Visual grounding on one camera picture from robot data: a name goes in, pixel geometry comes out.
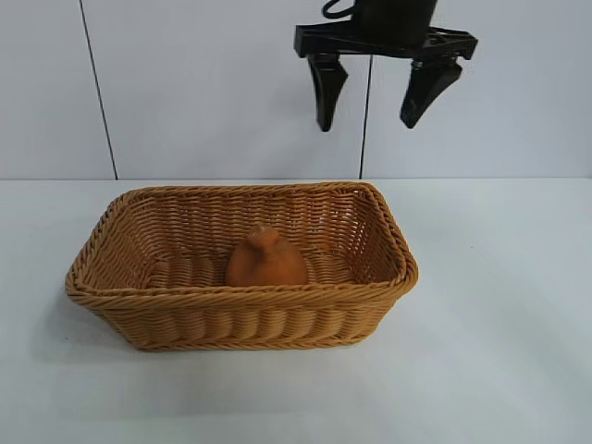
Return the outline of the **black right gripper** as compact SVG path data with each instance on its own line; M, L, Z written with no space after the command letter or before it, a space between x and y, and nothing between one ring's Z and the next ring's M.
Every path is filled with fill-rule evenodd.
M342 8L337 1L328 1L322 7L326 22L295 27L293 47L298 57L307 57L314 84L316 122L323 132L331 129L339 95L348 79L340 55L415 59L400 111L401 121L410 130L461 77L463 68L456 58L439 57L469 60L478 40L468 31L433 27L437 3L354 1Z

